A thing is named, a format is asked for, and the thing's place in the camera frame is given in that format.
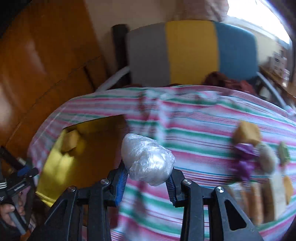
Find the white plastic ball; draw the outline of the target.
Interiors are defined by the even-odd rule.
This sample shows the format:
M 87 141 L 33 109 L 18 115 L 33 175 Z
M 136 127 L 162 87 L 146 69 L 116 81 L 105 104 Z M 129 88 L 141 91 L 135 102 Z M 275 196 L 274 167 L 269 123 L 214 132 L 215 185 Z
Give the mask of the white plastic ball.
M 165 183 L 176 162 L 173 153 L 156 140 L 135 133 L 123 138 L 121 157 L 132 180 L 151 186 Z

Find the yellow sponge block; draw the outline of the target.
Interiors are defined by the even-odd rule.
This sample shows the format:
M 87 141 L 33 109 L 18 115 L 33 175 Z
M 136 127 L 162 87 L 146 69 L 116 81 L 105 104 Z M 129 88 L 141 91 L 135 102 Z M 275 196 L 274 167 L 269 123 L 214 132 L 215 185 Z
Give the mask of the yellow sponge block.
M 81 136 L 77 130 L 67 132 L 63 137 L 61 152 L 69 152 L 76 148 Z

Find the gold metal tray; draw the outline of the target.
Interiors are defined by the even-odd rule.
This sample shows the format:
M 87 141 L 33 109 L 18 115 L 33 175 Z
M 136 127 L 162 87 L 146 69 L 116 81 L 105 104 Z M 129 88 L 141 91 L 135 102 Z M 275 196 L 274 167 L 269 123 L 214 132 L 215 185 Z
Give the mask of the gold metal tray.
M 77 147 L 61 152 L 64 135 L 73 130 L 81 136 Z M 97 118 L 64 128 L 47 157 L 36 195 L 47 206 L 52 206 L 69 186 L 85 188 L 107 177 L 121 161 L 121 143 L 129 131 L 123 115 Z

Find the striped bed sheet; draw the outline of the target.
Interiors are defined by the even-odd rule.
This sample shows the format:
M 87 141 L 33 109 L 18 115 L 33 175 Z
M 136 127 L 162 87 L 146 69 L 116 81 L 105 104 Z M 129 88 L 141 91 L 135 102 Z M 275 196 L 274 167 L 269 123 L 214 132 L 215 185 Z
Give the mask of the striped bed sheet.
M 220 87 L 183 85 L 97 91 L 71 99 L 55 110 L 33 137 L 28 155 L 40 170 L 66 126 L 124 114 L 132 133 L 157 140 L 172 151 L 176 168 L 200 186 L 230 182 L 232 133 L 240 121 L 256 124 L 262 140 L 289 149 L 286 174 L 294 188 L 278 220 L 261 225 L 264 240 L 280 240 L 295 217 L 295 111 L 250 94 Z M 152 187 L 128 178 L 112 240 L 179 240 L 183 209 L 174 208 L 165 184 Z

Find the purple candy wrapper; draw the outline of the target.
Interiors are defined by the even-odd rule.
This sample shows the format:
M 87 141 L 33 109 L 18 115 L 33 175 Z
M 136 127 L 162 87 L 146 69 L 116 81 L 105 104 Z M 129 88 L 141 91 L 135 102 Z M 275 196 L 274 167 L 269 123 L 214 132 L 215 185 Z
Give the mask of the purple candy wrapper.
M 232 170 L 242 181 L 248 182 L 255 168 L 253 161 L 259 157 L 258 149 L 253 144 L 238 143 L 234 146 L 234 152 L 236 161 Z

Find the yellow sponge cube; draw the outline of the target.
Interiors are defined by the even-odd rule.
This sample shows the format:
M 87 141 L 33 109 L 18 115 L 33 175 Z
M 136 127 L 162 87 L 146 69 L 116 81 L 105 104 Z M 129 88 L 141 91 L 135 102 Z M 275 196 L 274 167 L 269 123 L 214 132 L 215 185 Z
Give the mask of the yellow sponge cube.
M 247 121 L 241 121 L 233 134 L 234 144 L 245 143 L 256 146 L 261 142 L 259 127 Z

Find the grey white wrapped ball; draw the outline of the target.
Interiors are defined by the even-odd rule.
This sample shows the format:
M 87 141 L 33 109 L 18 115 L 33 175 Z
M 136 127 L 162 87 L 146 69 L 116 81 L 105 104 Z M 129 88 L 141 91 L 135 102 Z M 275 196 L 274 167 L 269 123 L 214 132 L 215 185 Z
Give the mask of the grey white wrapped ball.
M 278 167 L 278 158 L 274 150 L 266 143 L 259 143 L 256 148 L 259 152 L 260 168 L 266 174 L 273 174 Z

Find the dark red cloth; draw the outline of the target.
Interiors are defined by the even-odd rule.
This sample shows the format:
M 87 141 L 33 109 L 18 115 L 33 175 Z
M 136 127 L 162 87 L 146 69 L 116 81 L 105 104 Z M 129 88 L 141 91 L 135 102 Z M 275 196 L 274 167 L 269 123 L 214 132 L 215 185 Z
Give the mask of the dark red cloth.
M 246 80 L 238 81 L 235 79 L 230 79 L 220 72 L 212 72 L 208 74 L 202 84 L 238 90 L 252 95 L 256 94 L 255 89 Z

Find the grey yellow blue headboard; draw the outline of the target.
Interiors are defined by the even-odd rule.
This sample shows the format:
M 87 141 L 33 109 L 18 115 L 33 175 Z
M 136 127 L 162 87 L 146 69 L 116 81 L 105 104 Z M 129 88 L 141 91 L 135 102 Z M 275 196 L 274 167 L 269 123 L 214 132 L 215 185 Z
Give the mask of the grey yellow blue headboard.
M 233 25 L 186 20 L 152 24 L 127 34 L 133 84 L 199 85 L 212 72 L 252 83 L 258 59 L 253 33 Z

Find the wooden wardrobe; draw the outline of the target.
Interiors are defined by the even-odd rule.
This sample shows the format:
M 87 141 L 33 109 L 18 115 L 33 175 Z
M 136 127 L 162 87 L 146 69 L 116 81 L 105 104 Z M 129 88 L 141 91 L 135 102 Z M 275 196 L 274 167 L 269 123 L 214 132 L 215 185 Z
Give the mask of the wooden wardrobe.
M 26 158 L 55 109 L 106 79 L 85 1 L 32 1 L 1 38 L 1 145 Z

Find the pink curtain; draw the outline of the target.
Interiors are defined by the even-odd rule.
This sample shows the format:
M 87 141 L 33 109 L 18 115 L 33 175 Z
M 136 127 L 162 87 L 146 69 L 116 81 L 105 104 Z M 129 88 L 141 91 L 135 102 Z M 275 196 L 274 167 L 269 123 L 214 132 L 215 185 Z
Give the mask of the pink curtain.
M 229 10 L 225 0 L 183 0 L 177 1 L 173 20 L 206 20 L 223 22 Z

